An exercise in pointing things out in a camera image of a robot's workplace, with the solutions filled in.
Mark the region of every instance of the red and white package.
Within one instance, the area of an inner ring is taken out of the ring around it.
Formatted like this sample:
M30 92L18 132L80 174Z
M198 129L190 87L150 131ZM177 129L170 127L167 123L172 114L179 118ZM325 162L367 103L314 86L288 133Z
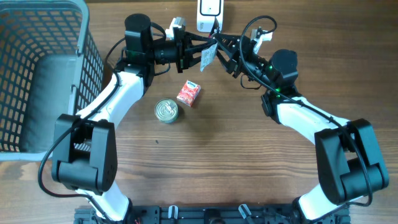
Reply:
M197 97L200 91L200 85L197 85L189 80L185 82L180 93L177 96L177 100L185 103L188 106L192 106L193 101Z

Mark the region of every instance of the wooden table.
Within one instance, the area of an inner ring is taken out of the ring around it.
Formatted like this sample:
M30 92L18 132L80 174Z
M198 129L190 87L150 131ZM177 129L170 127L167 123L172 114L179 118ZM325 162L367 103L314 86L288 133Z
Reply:
M90 29L104 57L124 35L124 19L147 14L168 27L173 17L196 32L196 1L89 4ZM224 33L240 34L255 16L278 22L272 42L298 53L299 91L313 104L348 119L372 122L390 175L371 208L352 207L353 223L398 218L398 5L394 1L226 1ZM258 22L264 28L267 22ZM193 108L175 124L154 116L155 104L175 99L186 80L202 86ZM314 146L267 118L258 91L244 90L218 61L156 77L117 130L121 190L135 205L290 203L318 182ZM37 163L0 163L0 223L71 223L82 198L52 198L37 186ZM45 184L67 193L51 181Z

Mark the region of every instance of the can lid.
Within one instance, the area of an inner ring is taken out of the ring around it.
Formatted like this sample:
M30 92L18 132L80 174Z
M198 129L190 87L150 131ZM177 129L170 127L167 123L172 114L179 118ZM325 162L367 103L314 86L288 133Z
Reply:
M172 123L178 117L178 106L174 100L160 100L155 106L155 115L161 122Z

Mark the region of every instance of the black metal base plate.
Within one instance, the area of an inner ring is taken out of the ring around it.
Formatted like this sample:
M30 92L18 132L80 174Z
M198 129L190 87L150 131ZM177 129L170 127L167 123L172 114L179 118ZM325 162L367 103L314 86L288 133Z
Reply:
M269 204L265 206L248 206L255 224L291 224L291 204ZM134 214L140 224L248 224L236 207L179 207L178 219L168 218L169 208L159 206L134 206ZM101 223L93 219L97 218L93 209L76 209L75 224L97 224ZM218 213L218 220L222 222L211 222L209 213ZM342 209L316 224L350 224L349 210Z

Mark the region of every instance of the laundry basket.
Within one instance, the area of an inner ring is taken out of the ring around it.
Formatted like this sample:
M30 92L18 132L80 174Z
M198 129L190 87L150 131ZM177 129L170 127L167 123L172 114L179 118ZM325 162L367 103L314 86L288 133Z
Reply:
M41 160L56 119L102 90L83 0L0 0L0 161Z

